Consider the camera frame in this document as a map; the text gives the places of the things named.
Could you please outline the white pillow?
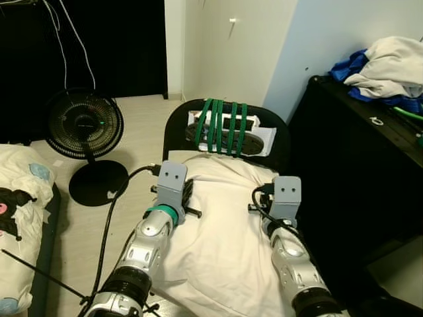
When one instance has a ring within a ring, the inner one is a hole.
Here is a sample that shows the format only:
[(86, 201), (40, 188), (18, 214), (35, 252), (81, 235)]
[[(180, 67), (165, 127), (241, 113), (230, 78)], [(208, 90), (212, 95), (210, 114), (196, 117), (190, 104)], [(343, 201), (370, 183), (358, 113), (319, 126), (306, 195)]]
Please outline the white pillow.
[(185, 162), (194, 186), (187, 217), (153, 280), (157, 295), (198, 317), (294, 317), (284, 300), (252, 191), (276, 173), (235, 158), (200, 154)]

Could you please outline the black folding chair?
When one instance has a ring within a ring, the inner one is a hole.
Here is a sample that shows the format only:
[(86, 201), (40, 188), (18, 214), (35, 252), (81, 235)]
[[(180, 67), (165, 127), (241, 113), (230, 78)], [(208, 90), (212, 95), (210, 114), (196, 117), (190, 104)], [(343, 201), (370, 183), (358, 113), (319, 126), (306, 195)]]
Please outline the black folding chair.
[[(205, 99), (194, 99), (179, 106), (167, 120), (163, 147), (163, 160), (167, 160), (170, 151), (200, 151), (186, 139), (188, 112), (199, 110), (200, 102)], [(272, 142), (272, 150), (267, 157), (235, 157), (250, 161), (256, 165), (267, 167), (275, 172), (285, 172), (291, 158), (290, 134), (287, 124), (274, 112), (265, 108), (251, 106), (253, 114), (262, 120), (262, 127), (275, 127), (276, 136)]]

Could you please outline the black cabinet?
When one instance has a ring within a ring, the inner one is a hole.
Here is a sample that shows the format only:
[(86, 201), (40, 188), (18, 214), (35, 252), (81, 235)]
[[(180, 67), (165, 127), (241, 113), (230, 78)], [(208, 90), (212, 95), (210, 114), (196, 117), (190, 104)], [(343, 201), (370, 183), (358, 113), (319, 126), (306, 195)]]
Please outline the black cabinet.
[(288, 124), (299, 229), (330, 292), (356, 305), (385, 293), (367, 270), (421, 235), (421, 150), (394, 115), (315, 75)]

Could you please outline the dark grey bed base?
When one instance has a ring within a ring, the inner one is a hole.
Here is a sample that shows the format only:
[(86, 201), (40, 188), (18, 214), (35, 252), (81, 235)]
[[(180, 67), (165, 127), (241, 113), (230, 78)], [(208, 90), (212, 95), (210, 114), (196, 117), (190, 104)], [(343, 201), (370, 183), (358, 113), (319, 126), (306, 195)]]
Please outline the dark grey bed base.
[[(45, 273), (51, 272), (52, 257), (58, 228), (58, 217), (61, 213), (61, 192), (59, 188), (52, 186), (52, 199), (46, 205), (45, 218), (42, 225), (42, 239), (40, 239), (40, 251), (36, 268)], [(48, 295), (51, 281), (36, 273), (31, 285), (32, 302), (26, 313), (27, 317), (48, 317)]]

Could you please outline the blue cloth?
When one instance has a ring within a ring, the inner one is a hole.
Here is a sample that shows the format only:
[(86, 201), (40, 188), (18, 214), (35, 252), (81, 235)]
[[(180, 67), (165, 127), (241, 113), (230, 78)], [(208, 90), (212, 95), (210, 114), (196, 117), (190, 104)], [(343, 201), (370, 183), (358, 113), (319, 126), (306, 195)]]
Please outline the blue cloth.
[[(357, 75), (362, 71), (363, 67), (368, 63), (369, 58), (365, 56), (366, 49), (353, 52), (350, 57), (335, 63), (332, 69), (328, 72), (329, 75), (339, 83), (346, 81), (351, 75)], [(381, 102), (392, 106), (392, 108), (400, 108), (409, 114), (422, 115), (423, 114), (423, 97), (411, 98), (396, 94), (390, 97), (367, 97), (362, 94), (359, 88), (351, 88), (348, 93), (351, 97), (362, 102)]]

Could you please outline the cream cartoon print comforter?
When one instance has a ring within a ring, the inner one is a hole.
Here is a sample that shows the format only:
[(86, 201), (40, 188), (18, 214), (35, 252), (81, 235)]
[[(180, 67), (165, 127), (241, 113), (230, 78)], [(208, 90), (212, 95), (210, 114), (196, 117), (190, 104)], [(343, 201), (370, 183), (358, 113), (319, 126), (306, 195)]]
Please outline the cream cartoon print comforter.
[(54, 173), (33, 148), (0, 144), (0, 316), (32, 304), (33, 265), (42, 244), (46, 206), (54, 198)]

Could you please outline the black pedestal fan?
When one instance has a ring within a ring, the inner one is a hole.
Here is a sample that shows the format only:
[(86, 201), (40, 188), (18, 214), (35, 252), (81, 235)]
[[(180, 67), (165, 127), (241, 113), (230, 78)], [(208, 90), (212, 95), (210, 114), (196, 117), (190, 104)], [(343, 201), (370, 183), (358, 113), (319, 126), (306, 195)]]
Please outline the black pedestal fan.
[(46, 104), (46, 142), (59, 154), (84, 161), (69, 179), (69, 194), (88, 207), (106, 205), (129, 178), (124, 164), (103, 159), (124, 134), (115, 99), (92, 88), (67, 88)]

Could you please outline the green handled tool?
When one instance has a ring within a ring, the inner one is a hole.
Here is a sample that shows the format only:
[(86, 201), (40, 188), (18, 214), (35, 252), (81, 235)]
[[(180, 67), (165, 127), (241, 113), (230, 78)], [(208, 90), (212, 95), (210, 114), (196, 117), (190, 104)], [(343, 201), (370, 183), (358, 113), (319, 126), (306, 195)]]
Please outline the green handled tool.
[(420, 123), (422, 123), (422, 121), (423, 121), (423, 117), (419, 114), (414, 114), (414, 112), (409, 112), (405, 109), (399, 108), (398, 106), (394, 106), (392, 109), (397, 114), (400, 114), (400, 115), (402, 115), (406, 118), (418, 120), (418, 121), (420, 121)]

